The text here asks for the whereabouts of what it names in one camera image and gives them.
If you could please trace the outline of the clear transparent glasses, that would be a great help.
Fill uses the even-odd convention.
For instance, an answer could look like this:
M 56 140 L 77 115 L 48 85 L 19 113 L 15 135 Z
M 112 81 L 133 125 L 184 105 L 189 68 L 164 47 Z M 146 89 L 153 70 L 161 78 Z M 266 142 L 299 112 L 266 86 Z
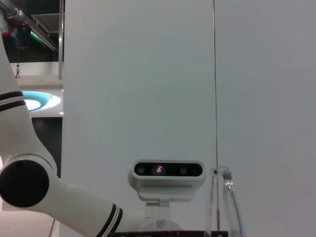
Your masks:
M 209 175 L 204 237 L 246 237 L 244 221 L 237 200 L 232 173 L 227 166 L 212 169 Z M 220 201 L 228 223 L 221 229 Z

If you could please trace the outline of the black robot torso panel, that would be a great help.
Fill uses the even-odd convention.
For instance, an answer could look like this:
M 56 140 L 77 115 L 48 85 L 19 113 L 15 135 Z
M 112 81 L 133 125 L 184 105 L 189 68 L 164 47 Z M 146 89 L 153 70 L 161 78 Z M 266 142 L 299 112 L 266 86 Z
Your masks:
M 229 237 L 228 231 L 155 231 L 111 233 L 110 237 Z

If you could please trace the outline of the round cyan ceiling light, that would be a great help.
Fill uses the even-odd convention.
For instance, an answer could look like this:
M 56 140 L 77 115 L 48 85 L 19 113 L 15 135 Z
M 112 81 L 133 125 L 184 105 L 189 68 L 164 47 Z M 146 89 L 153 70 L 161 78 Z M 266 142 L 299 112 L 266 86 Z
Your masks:
M 24 101 L 29 112 L 43 111 L 56 107 L 61 98 L 42 91 L 23 91 Z

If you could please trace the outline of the ceiling vent grille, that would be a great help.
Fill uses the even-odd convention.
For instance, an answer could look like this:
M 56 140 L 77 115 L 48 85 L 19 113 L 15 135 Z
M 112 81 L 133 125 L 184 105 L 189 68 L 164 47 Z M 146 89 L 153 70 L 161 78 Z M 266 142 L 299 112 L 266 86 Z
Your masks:
M 32 14 L 31 18 L 39 30 L 34 33 L 53 51 L 59 50 L 60 24 L 65 22 L 65 14 L 61 21 L 60 13 Z

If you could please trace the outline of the vertical metal post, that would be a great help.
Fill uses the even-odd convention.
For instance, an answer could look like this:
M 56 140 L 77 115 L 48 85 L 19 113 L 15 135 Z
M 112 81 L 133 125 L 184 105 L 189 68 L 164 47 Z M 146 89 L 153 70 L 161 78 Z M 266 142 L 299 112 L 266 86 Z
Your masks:
M 64 13 L 65 0 L 59 0 L 59 52 L 58 52 L 58 79 L 62 80 L 64 54 Z

